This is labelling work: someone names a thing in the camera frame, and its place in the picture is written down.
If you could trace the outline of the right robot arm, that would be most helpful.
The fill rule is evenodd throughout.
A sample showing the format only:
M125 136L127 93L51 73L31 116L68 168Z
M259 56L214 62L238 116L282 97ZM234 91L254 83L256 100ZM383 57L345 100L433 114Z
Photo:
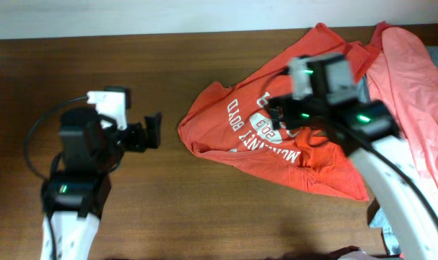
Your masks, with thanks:
M324 130L375 194L405 259L438 259L438 214L412 175L398 125L382 101L285 95L270 99L265 109L276 129Z

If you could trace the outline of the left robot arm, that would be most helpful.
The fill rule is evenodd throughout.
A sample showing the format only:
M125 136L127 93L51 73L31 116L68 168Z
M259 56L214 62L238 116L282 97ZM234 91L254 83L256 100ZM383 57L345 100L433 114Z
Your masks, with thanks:
M111 190L110 174L125 152L160 146L162 114L118 129L94 108L78 107L60 119L63 149L43 183L42 259L87 259Z

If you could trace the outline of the orange printed t-shirt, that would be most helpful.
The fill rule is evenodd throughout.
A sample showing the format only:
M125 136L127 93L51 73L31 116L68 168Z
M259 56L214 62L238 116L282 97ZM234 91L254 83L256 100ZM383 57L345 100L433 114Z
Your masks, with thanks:
M342 149L319 130L274 130L264 107L292 91L280 72L302 55L342 53L359 81L380 50L359 41L348 43L323 23L233 87L210 84L178 126L183 144L196 156L300 191L368 200L362 177Z

